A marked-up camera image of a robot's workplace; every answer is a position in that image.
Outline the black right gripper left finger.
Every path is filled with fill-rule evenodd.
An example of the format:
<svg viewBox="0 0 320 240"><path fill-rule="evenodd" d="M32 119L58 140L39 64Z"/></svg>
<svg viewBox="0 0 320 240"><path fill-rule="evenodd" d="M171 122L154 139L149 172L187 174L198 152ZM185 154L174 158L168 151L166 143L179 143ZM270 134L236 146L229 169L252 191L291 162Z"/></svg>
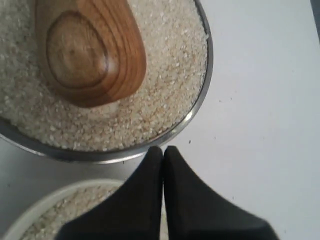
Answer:
<svg viewBox="0 0 320 240"><path fill-rule="evenodd" d="M134 173L110 197L61 227L58 240L158 240L163 152L152 146Z"/></svg>

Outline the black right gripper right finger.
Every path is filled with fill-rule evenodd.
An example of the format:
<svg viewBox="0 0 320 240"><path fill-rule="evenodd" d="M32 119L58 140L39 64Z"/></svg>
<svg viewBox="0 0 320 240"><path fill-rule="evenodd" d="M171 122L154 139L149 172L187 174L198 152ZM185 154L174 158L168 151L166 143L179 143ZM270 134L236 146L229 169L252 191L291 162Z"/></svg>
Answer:
<svg viewBox="0 0 320 240"><path fill-rule="evenodd" d="M178 148L163 159L164 198L171 240L277 240L264 219L229 202L204 183Z"/></svg>

